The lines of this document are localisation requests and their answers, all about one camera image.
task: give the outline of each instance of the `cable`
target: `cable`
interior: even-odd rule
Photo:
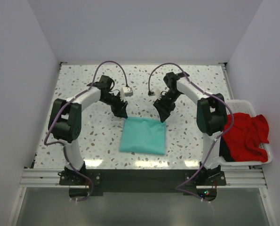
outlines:
[[[219,102],[221,102],[221,103],[228,109],[228,111],[230,112],[230,115],[231,115],[231,118],[232,118],[232,122],[231,122],[230,127],[229,127],[226,131],[222,132],[221,134],[219,134],[219,135],[214,139],[214,141],[213,141],[213,143],[212,143],[212,145],[211,145],[211,147],[210,147],[210,150],[209,150],[209,152],[208,152],[208,154],[207,154],[207,156],[206,156],[204,162],[201,164],[200,168],[199,168],[188,180],[186,180],[185,182],[183,182],[183,183],[181,183],[180,185],[178,185],[178,186],[176,187],[176,190],[179,190],[182,186],[184,186],[184,185],[186,185],[187,183],[189,183],[191,180],[193,180],[193,179],[199,174],[199,172],[200,172],[200,171],[203,169],[203,167],[205,166],[205,164],[206,164],[206,162],[207,162],[207,160],[208,160],[208,157],[210,156],[210,154],[211,154],[211,152],[212,152],[212,149],[213,149],[213,147],[215,146],[215,143],[217,142],[217,140],[218,140],[221,136],[223,136],[224,134],[226,134],[226,133],[233,127],[233,125],[234,125],[234,115],[233,115],[233,112],[232,112],[231,108],[230,108],[222,99],[220,99],[220,98],[218,98],[218,97],[216,97],[216,96],[214,96],[214,95],[212,95],[212,94],[210,94],[210,93],[205,92],[204,90],[202,90],[199,86],[197,86],[197,85],[196,85],[195,83],[193,83],[192,81],[191,81],[190,83],[191,83],[198,91],[200,91],[200,92],[204,93],[205,95],[207,95],[207,96],[209,96],[209,97],[212,97],[212,98],[218,100]]]
[[[151,79],[152,74],[153,74],[157,69],[159,69],[160,67],[162,67],[162,66],[164,66],[164,65],[173,65],[173,66],[177,67],[179,70],[182,71],[182,73],[183,73],[184,77],[187,79],[187,81],[190,82],[190,79],[188,78],[188,76],[186,75],[186,73],[184,72],[184,70],[181,68],[180,65],[175,64],[175,63],[163,63],[163,64],[157,66],[156,68],[154,68],[154,70],[153,70],[153,71],[150,73],[150,75],[149,75],[149,78],[148,78],[148,92],[149,92],[149,93],[151,93],[151,90],[150,90],[150,79]]]
[[[186,185],[187,183],[189,183],[191,180],[193,180],[193,178],[195,178],[195,177],[199,174],[199,172],[203,169],[203,167],[205,166],[205,164],[206,164],[206,162],[207,162],[207,160],[208,160],[208,158],[209,158],[209,156],[210,156],[210,154],[211,154],[211,152],[212,152],[212,149],[214,148],[215,143],[217,142],[217,140],[218,140],[221,136],[223,136],[224,134],[226,134],[226,133],[232,128],[232,126],[234,125],[234,115],[233,115],[233,112],[232,112],[231,108],[230,108],[222,99],[220,99],[220,98],[218,98],[218,97],[216,97],[216,96],[214,96],[214,95],[212,95],[212,94],[210,94],[210,93],[205,92],[203,89],[201,89],[199,86],[197,86],[194,82],[190,81],[190,79],[188,78],[188,76],[186,75],[186,73],[184,72],[184,70],[183,70],[179,65],[177,65],[177,64],[175,64],[175,63],[164,63],[164,64],[161,64],[161,65],[157,66],[157,67],[150,73],[149,79],[148,79],[148,92],[149,92],[149,93],[151,93],[151,90],[150,90],[150,79],[151,79],[152,74],[153,74],[158,68],[160,68],[160,67],[162,67],[162,66],[164,66],[164,65],[174,65],[174,66],[176,66],[178,69],[180,69],[180,70],[182,71],[184,77],[187,79],[187,81],[188,81],[190,84],[192,84],[192,85],[193,85],[198,91],[200,91],[201,93],[203,93],[203,94],[205,94],[205,95],[207,95],[207,96],[209,96],[209,97],[212,97],[212,98],[218,100],[219,102],[221,102],[221,103],[228,109],[228,111],[230,112],[230,115],[231,115],[231,117],[232,117],[232,123],[231,123],[230,127],[229,127],[226,131],[222,132],[220,135],[218,135],[218,136],[214,139],[214,141],[213,141],[213,143],[212,143],[212,145],[211,145],[211,147],[210,147],[210,150],[209,150],[209,152],[208,152],[208,154],[207,154],[207,156],[206,156],[204,162],[201,164],[200,168],[199,168],[188,180],[186,180],[185,182],[181,183],[180,185],[178,185],[178,186],[176,187],[176,190],[178,190],[178,191],[181,191],[181,192],[184,192],[184,193],[188,193],[188,194],[194,195],[195,197],[198,197],[198,198],[201,199],[201,197],[199,197],[197,194],[194,194],[194,193],[192,193],[192,192],[190,192],[190,191],[181,189],[181,187],[184,186],[184,185]]]
[[[61,142],[61,141],[53,141],[53,142],[48,143],[48,138],[49,138],[49,136],[50,136],[50,134],[51,134],[51,132],[52,132],[52,130],[53,130],[53,128],[54,128],[54,126],[55,126],[57,120],[58,120],[58,118],[60,117],[61,113],[63,112],[63,110],[64,110],[70,103],[72,103],[75,99],[77,99],[77,98],[80,97],[81,95],[85,94],[86,92],[90,91],[90,89],[91,89],[91,88],[93,87],[93,85],[94,85],[94,82],[95,82],[95,79],[96,79],[96,75],[97,75],[97,72],[98,72],[99,68],[100,68],[102,65],[106,64],[106,63],[114,63],[114,64],[116,64],[117,66],[119,66],[119,68],[121,68],[121,70],[123,71],[124,77],[125,77],[126,86],[128,86],[127,77],[126,77],[125,71],[124,71],[124,69],[122,68],[122,66],[121,66],[120,64],[118,64],[117,62],[112,61],[112,60],[107,60],[107,61],[102,62],[102,63],[99,64],[98,67],[96,68],[95,73],[94,73],[94,77],[93,77],[93,81],[92,81],[92,83],[90,84],[89,88],[86,89],[86,90],[84,90],[84,91],[82,91],[82,92],[80,92],[79,94],[77,94],[77,95],[76,95],[75,97],[73,97],[70,101],[68,101],[67,103],[65,103],[65,104],[62,106],[62,108],[60,108],[60,110],[59,110],[59,112],[57,113],[56,117],[54,118],[54,120],[53,120],[53,122],[52,122],[52,124],[51,124],[51,126],[50,126],[50,129],[49,129],[48,132],[47,132],[47,135],[46,135],[46,137],[45,137],[45,140],[44,140],[44,145],[46,145],[46,146],[54,145],[54,144],[60,144],[61,146],[63,146],[64,158],[65,158],[65,160],[68,162],[69,166],[74,170],[74,172],[75,172],[76,174],[78,174],[79,176],[85,178],[85,179],[91,184],[90,193],[88,194],[88,196],[83,197],[83,198],[81,198],[81,199],[77,199],[76,201],[78,201],[78,202],[83,201],[83,200],[86,200],[89,196],[92,195],[92,193],[93,193],[93,191],[94,191],[94,186],[93,186],[94,183],[93,183],[93,181],[92,181],[89,177],[87,177],[87,176],[83,175],[82,173],[80,173],[80,172],[70,163],[70,160],[68,159],[68,156],[67,156],[67,153],[66,153],[66,146],[65,146],[65,143],[64,143],[64,142]]]

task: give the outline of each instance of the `metal frame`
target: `metal frame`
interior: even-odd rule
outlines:
[[[273,212],[272,203],[270,201],[267,188],[259,188],[259,191],[269,225],[277,226],[278,222]]]
[[[225,65],[220,65],[222,66],[230,97],[234,99]],[[16,226],[26,190],[29,187],[84,188],[84,186],[60,186],[57,173],[62,170],[63,169],[24,169],[7,226]],[[222,171],[225,173],[227,185],[218,186],[218,188],[259,188],[269,225],[278,225],[268,196],[267,185],[262,169],[223,166]],[[197,186],[197,188],[205,189],[211,188],[211,186]]]
[[[25,169],[20,186],[84,188],[84,186],[60,186],[57,173],[61,171],[62,169]],[[227,185],[218,188],[266,188],[261,169],[223,169],[223,171]],[[211,188],[211,186],[197,186],[197,188]]]

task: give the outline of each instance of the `black mounting plate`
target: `black mounting plate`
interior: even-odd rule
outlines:
[[[127,193],[179,193],[176,186],[187,180],[197,170],[195,169],[86,169],[85,175],[93,180],[93,196],[101,196],[104,192]],[[65,171],[59,173],[59,185],[84,186],[84,180],[66,177]],[[196,186],[226,185],[224,172],[217,173],[205,181],[191,182],[186,190],[197,194]]]

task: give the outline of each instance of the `red cloth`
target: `red cloth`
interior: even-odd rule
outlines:
[[[231,122],[232,118],[228,115],[228,123],[224,130],[230,127]],[[235,161],[266,162],[267,152],[259,148],[259,145],[269,143],[268,133],[269,126],[263,115],[251,118],[249,114],[235,113],[234,125],[223,137]]]

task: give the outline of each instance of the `white wall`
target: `white wall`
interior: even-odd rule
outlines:
[[[270,124],[274,159],[264,173],[280,222],[280,0],[262,2],[227,69],[235,98],[249,100]]]
[[[28,0],[60,61],[227,62],[262,0]]]
[[[57,77],[58,62],[28,2],[0,0],[0,226],[34,157]]]

